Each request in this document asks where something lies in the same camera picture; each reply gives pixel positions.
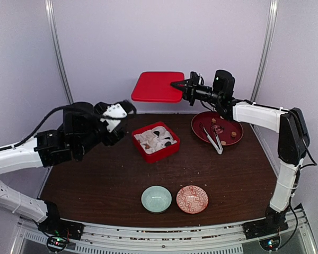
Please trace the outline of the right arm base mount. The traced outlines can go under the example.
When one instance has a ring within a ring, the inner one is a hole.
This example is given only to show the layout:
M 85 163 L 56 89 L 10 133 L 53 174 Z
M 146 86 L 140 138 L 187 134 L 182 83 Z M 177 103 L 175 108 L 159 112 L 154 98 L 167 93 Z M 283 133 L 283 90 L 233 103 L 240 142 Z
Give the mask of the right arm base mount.
M 288 230 L 286 222 L 282 222 L 278 226 L 271 226 L 267 219 L 245 222 L 242 227 L 247 240 L 259 240 L 260 247 L 269 252 L 278 250 L 281 246 L 280 233 Z

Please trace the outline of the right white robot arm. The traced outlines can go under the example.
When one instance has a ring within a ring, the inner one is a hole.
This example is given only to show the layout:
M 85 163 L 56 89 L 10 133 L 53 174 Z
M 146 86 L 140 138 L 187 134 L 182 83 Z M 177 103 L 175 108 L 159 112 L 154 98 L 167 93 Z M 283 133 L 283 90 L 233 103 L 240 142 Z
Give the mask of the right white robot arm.
M 259 105 L 247 99 L 233 97 L 235 78 L 226 70 L 217 70 L 212 87 L 192 71 L 190 78 L 172 82 L 171 87 L 182 92 L 182 98 L 193 105 L 196 100 L 210 104 L 220 116 L 229 121 L 249 123 L 278 134 L 279 174 L 266 218 L 261 229 L 268 234 L 281 226 L 281 219 L 288 209 L 298 181 L 303 161 L 308 153 L 310 137 L 299 108 L 290 110 Z

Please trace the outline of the white handled serving tongs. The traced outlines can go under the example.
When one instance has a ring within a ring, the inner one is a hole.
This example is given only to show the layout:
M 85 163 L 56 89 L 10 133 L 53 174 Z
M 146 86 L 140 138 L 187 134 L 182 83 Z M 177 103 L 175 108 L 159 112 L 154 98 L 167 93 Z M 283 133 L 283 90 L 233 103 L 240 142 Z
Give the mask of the white handled serving tongs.
M 203 134 L 206 135 L 207 139 L 209 140 L 209 142 L 212 144 L 212 146 L 214 147 L 214 149 L 216 150 L 216 152 L 219 155 L 222 155 L 223 153 L 223 146 L 221 144 L 221 141 L 218 137 L 218 135 L 216 134 L 215 139 L 213 139 L 211 137 L 211 135 L 207 132 L 206 128 L 204 127 L 204 125 L 200 122 L 199 123 L 199 127 L 201 129 L 201 131 L 203 132 Z

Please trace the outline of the red square box lid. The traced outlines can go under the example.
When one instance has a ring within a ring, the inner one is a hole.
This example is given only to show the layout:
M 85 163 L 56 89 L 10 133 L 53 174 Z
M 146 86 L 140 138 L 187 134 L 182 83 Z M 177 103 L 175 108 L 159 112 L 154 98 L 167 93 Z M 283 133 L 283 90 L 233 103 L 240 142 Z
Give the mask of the red square box lid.
M 135 102 L 178 103 L 182 94 L 171 86 L 172 82 L 183 81 L 184 73 L 178 71 L 146 71 L 140 74 L 131 94 Z

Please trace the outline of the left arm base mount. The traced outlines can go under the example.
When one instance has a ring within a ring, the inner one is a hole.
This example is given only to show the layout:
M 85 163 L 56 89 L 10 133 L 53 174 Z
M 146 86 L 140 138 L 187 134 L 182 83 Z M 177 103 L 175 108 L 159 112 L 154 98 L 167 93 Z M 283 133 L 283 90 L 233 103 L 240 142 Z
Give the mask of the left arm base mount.
M 64 251 L 71 240 L 80 240 L 84 231 L 84 224 L 63 219 L 47 218 L 43 222 L 34 223 L 46 236 L 46 247 L 51 253 Z

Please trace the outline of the red square chocolate box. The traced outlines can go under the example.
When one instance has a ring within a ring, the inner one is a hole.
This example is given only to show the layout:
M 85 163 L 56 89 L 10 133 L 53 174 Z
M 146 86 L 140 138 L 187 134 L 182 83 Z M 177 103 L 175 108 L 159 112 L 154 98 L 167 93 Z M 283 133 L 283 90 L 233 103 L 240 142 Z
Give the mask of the red square chocolate box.
M 180 138 L 164 122 L 137 129 L 131 136 L 136 149 L 150 164 L 180 150 Z

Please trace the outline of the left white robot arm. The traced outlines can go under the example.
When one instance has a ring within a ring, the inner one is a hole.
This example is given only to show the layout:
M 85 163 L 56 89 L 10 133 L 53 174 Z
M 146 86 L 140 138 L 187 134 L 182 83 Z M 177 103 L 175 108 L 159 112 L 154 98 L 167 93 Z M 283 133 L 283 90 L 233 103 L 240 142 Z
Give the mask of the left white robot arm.
M 0 175 L 26 168 L 80 162 L 95 146 L 113 146 L 137 113 L 128 100 L 92 105 L 77 102 L 52 109 L 23 140 L 0 147 Z M 0 206 L 45 226 L 54 235 L 66 227 L 56 204 L 28 197 L 0 181 Z

